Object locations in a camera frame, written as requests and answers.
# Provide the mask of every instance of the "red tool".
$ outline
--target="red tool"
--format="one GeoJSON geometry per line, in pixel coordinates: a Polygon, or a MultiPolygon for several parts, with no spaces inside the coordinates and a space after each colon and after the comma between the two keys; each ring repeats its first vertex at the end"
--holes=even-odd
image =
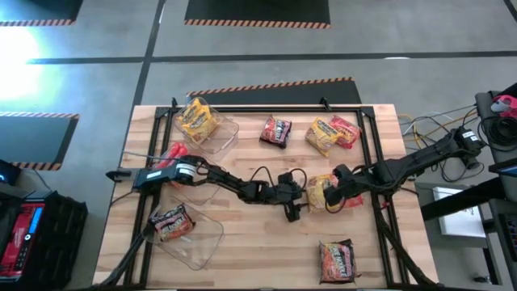
{"type": "Polygon", "coordinates": [[[510,95],[499,95],[494,97],[492,111],[499,112],[501,117],[517,118],[517,98],[510,95]]]}

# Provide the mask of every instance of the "black mat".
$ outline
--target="black mat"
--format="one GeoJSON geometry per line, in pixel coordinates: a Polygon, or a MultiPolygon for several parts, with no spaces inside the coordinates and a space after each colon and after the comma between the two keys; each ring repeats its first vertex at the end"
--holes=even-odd
{"type": "Polygon", "coordinates": [[[361,104],[352,78],[330,78],[193,91],[189,98],[203,97],[210,104],[361,104]]]}
{"type": "Polygon", "coordinates": [[[0,0],[0,27],[70,25],[82,0],[0,0]]]}
{"type": "Polygon", "coordinates": [[[0,112],[0,159],[21,168],[61,168],[78,114],[0,112]]]}
{"type": "Polygon", "coordinates": [[[190,0],[186,25],[330,28],[327,0],[190,0]]]}

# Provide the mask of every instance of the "black stand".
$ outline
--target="black stand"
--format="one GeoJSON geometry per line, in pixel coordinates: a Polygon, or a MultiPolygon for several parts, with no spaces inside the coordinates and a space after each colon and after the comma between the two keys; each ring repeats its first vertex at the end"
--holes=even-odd
{"type": "Polygon", "coordinates": [[[500,178],[493,178],[480,183],[476,187],[465,189],[464,191],[451,195],[424,205],[422,217],[424,221],[433,218],[453,214],[463,209],[478,206],[488,202],[490,199],[506,199],[500,178]]]}

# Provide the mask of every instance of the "red snack package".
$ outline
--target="red snack package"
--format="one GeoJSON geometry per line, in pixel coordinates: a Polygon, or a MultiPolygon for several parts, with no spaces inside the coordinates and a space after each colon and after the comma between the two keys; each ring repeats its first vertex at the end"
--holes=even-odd
{"type": "Polygon", "coordinates": [[[346,284],[353,283],[355,275],[355,259],[352,241],[320,242],[321,283],[346,284]]]}
{"type": "MultiPolygon", "coordinates": [[[[162,158],[180,158],[184,155],[188,154],[187,146],[184,145],[182,142],[175,142],[169,150],[167,150],[163,155],[162,158]]],[[[172,164],[175,162],[174,159],[170,160],[160,160],[156,166],[154,166],[155,169],[162,169],[164,167],[172,166],[172,164]]],[[[183,185],[178,184],[176,182],[169,182],[170,185],[181,188],[183,185]]]]}
{"type": "Polygon", "coordinates": [[[163,242],[179,238],[191,232],[195,226],[195,222],[192,221],[183,204],[161,216],[151,217],[149,224],[154,226],[154,230],[163,242]]]}
{"type": "Polygon", "coordinates": [[[363,197],[361,195],[353,198],[348,198],[345,202],[344,208],[351,208],[363,204],[363,197]]]}
{"type": "Polygon", "coordinates": [[[277,120],[273,116],[269,116],[260,135],[260,141],[265,141],[278,146],[280,149],[285,149],[288,146],[291,125],[291,121],[277,120]]]}
{"type": "Polygon", "coordinates": [[[340,137],[338,141],[336,141],[336,144],[345,149],[351,149],[361,134],[361,130],[358,127],[339,116],[334,116],[329,124],[332,128],[343,134],[343,137],[340,137]]]}

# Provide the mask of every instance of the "snack bag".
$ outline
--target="snack bag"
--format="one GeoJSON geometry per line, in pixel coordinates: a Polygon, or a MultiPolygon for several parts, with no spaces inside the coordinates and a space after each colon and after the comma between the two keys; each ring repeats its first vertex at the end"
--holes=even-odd
{"type": "Polygon", "coordinates": [[[273,116],[269,116],[259,140],[269,142],[280,149],[285,149],[288,146],[291,126],[291,121],[276,120],[273,116]]]}
{"type": "MultiPolygon", "coordinates": [[[[175,142],[169,150],[167,150],[163,155],[162,158],[181,158],[182,156],[188,154],[188,148],[185,144],[182,142],[175,142]]],[[[176,160],[160,160],[158,164],[156,164],[153,168],[154,169],[162,169],[164,167],[172,166],[172,164],[176,162],[176,160]]],[[[176,183],[176,182],[169,182],[169,185],[172,185],[178,189],[183,187],[182,184],[176,183]]]]}
{"type": "Polygon", "coordinates": [[[208,105],[202,105],[198,99],[188,104],[181,116],[178,117],[184,132],[196,144],[202,143],[219,125],[210,112],[208,105]]]}
{"type": "Polygon", "coordinates": [[[320,242],[321,283],[346,284],[355,279],[355,259],[352,241],[320,242]]]}
{"type": "Polygon", "coordinates": [[[334,116],[332,118],[330,121],[330,126],[332,126],[343,135],[338,139],[338,141],[336,141],[336,144],[345,149],[351,149],[352,145],[361,134],[359,128],[339,116],[334,116]]]}
{"type": "Polygon", "coordinates": [[[320,153],[328,157],[330,148],[342,136],[342,133],[338,132],[318,117],[313,122],[310,129],[307,130],[305,139],[319,150],[320,153]]]}
{"type": "MultiPolygon", "coordinates": [[[[307,181],[307,187],[305,188],[307,191],[307,200],[309,201],[309,213],[320,213],[326,211],[324,190],[327,189],[329,186],[337,187],[337,185],[338,178],[336,178],[336,176],[332,174],[311,177],[307,181]]],[[[343,208],[351,208],[362,204],[363,197],[359,195],[354,198],[348,198],[345,201],[345,205],[343,205],[343,208]]],[[[341,204],[338,204],[334,206],[328,206],[328,209],[329,211],[334,213],[336,211],[339,211],[341,207],[341,204]]]]}
{"type": "Polygon", "coordinates": [[[150,217],[149,224],[154,227],[163,242],[179,238],[191,232],[195,226],[183,204],[161,216],[150,217]]]}

